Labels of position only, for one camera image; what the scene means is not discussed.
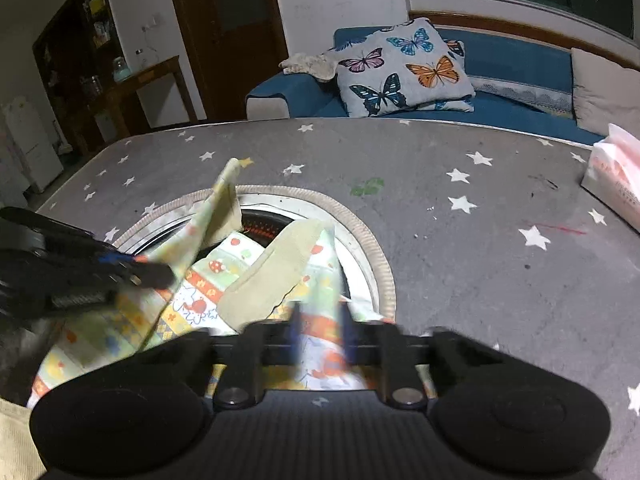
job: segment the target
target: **refrigerator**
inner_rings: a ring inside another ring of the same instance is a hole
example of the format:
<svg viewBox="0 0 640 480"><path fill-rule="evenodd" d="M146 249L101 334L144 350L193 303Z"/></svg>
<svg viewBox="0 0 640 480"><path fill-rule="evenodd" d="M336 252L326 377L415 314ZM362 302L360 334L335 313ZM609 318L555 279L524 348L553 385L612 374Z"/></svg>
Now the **refrigerator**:
<svg viewBox="0 0 640 480"><path fill-rule="evenodd" d="M62 173L63 167L38 111L25 97L19 96L2 106L2 114L25 176L37 192L43 192Z"/></svg>

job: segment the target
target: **butterfly pillow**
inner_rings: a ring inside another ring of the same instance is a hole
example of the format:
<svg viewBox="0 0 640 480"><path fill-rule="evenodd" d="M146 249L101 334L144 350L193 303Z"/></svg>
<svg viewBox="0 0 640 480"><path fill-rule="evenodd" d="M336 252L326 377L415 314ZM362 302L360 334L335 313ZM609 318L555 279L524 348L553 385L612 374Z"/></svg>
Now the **butterfly pillow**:
<svg viewBox="0 0 640 480"><path fill-rule="evenodd" d="M426 18L386 27L334 49L350 117L371 117L475 95L459 55Z"/></svg>
<svg viewBox="0 0 640 480"><path fill-rule="evenodd" d="M447 40L447 46L449 47L449 55L460 63L460 66L465 67L465 44L459 40ZM471 103L471 96L465 97L461 100L453 101L434 101L432 103L423 103L416 107L416 110L421 112L473 112L474 106Z"/></svg>

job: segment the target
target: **blue sofa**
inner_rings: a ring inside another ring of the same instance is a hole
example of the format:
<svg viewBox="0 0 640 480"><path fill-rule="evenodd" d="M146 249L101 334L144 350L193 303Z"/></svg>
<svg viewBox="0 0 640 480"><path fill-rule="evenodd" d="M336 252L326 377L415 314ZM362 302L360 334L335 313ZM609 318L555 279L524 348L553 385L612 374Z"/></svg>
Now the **blue sofa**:
<svg viewBox="0 0 640 480"><path fill-rule="evenodd" d="M334 44L360 38L380 27L340 28ZM465 71L472 78L491 78L561 92L570 102L573 88L571 53L546 44L490 32L439 28L444 40L465 43ZM557 139L593 144L602 136L579 128L574 119L540 111L514 99L477 91L474 112L404 111L383 116L484 124ZM250 120L274 118L347 117L337 85L321 84L307 74L279 73L247 96Z"/></svg>

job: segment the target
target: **orange butterfly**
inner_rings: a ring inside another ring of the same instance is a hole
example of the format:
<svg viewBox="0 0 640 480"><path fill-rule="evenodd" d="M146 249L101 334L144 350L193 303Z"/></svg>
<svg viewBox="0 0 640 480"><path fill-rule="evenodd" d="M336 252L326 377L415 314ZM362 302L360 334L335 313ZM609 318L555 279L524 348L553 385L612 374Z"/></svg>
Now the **orange butterfly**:
<svg viewBox="0 0 640 480"><path fill-rule="evenodd" d="M440 81L444 85L447 79L452 83L460 81L458 72L453 69L453 62L447 56L442 56L436 67L423 65L406 65L415 75L418 76L418 82L427 88L433 88Z"/></svg>

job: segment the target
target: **gray mat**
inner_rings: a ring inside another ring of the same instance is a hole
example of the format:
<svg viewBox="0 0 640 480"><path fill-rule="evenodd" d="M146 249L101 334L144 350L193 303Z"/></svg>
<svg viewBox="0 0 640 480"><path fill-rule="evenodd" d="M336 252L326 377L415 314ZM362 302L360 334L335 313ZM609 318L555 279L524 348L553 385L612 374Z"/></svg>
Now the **gray mat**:
<svg viewBox="0 0 640 480"><path fill-rule="evenodd" d="M300 131L303 124L313 129ZM392 119L220 124L180 134L108 147L40 211L117 239L145 207L209 187L231 156L251 157L239 184L313 189L367 224L391 264L397 320L409 332L449 326L596 391L613 419L598 471L640 478L639 419L628 409L628 388L640 383L640 237L579 187L586 165L572 153L588 160L588 150ZM476 151L492 165L475 165L466 154ZM215 153L201 160L207 152ZM283 174L291 164L304 165L301 173ZM451 181L454 168L470 175L468 184ZM449 198L462 196L477 205L470 214L452 210ZM606 225L594 222L593 209ZM550 241L546 250L525 245L519 230L533 225Z"/></svg>

